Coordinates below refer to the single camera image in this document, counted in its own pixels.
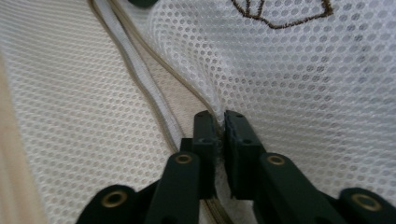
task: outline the mesh net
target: mesh net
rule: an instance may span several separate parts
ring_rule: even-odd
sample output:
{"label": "mesh net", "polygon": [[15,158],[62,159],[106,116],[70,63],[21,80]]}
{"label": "mesh net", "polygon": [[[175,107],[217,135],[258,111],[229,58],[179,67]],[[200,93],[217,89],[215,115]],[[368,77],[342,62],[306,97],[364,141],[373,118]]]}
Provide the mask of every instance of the mesh net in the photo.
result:
{"label": "mesh net", "polygon": [[332,196],[362,187],[396,204],[394,1],[120,5],[220,123],[224,109],[243,113]]}
{"label": "mesh net", "polygon": [[[394,1],[119,4],[219,123],[224,109],[243,113],[267,150],[290,157],[332,196],[362,187],[396,204]],[[158,178],[170,150],[87,4],[2,2],[0,19],[21,137],[49,222],[75,222],[110,184],[141,189]],[[156,81],[177,108],[172,82]],[[249,203],[229,199],[223,172],[218,191],[234,221],[254,222]]]}

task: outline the screw hole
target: screw hole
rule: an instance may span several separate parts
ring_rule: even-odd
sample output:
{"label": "screw hole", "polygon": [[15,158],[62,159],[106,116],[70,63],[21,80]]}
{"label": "screw hole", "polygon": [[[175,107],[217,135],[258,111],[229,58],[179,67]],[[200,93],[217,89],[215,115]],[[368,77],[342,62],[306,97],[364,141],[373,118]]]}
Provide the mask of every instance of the screw hole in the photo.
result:
{"label": "screw hole", "polygon": [[108,193],[102,199],[102,206],[107,207],[107,208],[117,207],[117,206],[122,205],[126,201],[127,198],[128,198],[128,195],[124,191],[116,190],[116,191]]}
{"label": "screw hole", "polygon": [[281,158],[280,156],[270,156],[267,158],[269,162],[271,162],[273,165],[283,165],[285,164],[285,160]]}
{"label": "screw hole", "polygon": [[382,209],[381,204],[376,199],[365,194],[353,194],[352,201],[372,212],[377,212]]}
{"label": "screw hole", "polygon": [[179,155],[175,158],[177,163],[186,164],[192,161],[192,157],[189,155]]}

